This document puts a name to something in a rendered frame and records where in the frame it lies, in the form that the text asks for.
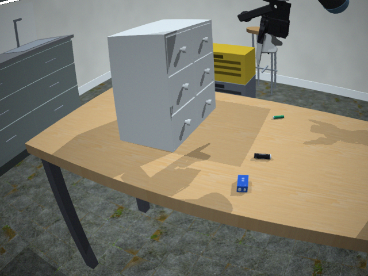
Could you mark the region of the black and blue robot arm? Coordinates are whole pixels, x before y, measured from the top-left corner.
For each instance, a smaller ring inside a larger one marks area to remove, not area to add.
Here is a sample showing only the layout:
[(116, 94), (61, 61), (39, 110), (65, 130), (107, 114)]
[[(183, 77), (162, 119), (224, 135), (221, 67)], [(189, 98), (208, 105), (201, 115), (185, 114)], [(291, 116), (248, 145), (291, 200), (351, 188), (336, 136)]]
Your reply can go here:
[[(349, 0), (318, 0), (328, 12), (338, 14), (345, 11)], [(243, 11), (237, 15), (240, 22), (249, 22), (252, 18), (273, 12), (270, 5), (262, 6), (254, 10)]]

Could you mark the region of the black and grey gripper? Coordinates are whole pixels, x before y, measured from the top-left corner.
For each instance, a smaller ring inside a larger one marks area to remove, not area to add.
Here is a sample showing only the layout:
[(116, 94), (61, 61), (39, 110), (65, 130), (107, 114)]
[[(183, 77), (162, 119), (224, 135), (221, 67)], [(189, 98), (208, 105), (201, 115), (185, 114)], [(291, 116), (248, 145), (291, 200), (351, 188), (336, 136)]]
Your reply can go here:
[[(277, 46), (282, 46), (282, 41), (276, 37), (286, 38), (289, 34), (289, 15), (291, 3), (279, 0), (263, 0), (270, 2), (273, 12), (261, 15), (258, 43), (256, 48), (256, 62), (260, 64), (262, 53), (276, 53)], [(274, 7), (277, 6), (277, 8)]]

